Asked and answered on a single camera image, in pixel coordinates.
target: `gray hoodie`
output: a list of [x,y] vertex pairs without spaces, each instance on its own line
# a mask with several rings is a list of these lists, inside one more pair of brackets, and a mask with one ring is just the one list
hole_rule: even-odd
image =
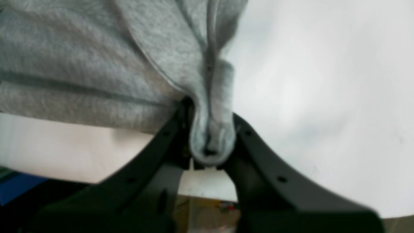
[[246,4],[0,0],[0,111],[157,133],[189,96],[193,157],[222,164],[235,141],[223,56]]

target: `gray fabric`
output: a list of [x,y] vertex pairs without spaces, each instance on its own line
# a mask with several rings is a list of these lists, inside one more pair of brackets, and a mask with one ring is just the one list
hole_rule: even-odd
[[235,141],[223,55],[246,4],[0,0],[0,110],[156,133],[187,95],[193,157],[219,165]]

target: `screw hole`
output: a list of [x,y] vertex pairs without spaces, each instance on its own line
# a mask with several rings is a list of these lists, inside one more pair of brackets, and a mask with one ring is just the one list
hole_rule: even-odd
[[278,177],[277,177],[277,180],[278,180],[279,182],[281,182],[281,183],[286,183],[286,182],[287,182],[287,179],[286,179],[286,178],[284,178],[283,176],[278,176]]
[[137,179],[136,179],[135,177],[131,177],[131,178],[128,178],[128,179],[127,179],[127,183],[128,183],[128,184],[135,183],[135,181],[137,181]]

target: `blue object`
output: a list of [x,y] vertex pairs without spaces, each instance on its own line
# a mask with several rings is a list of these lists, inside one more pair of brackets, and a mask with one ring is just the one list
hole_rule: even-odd
[[9,173],[0,179],[0,205],[4,206],[46,180],[19,172]]

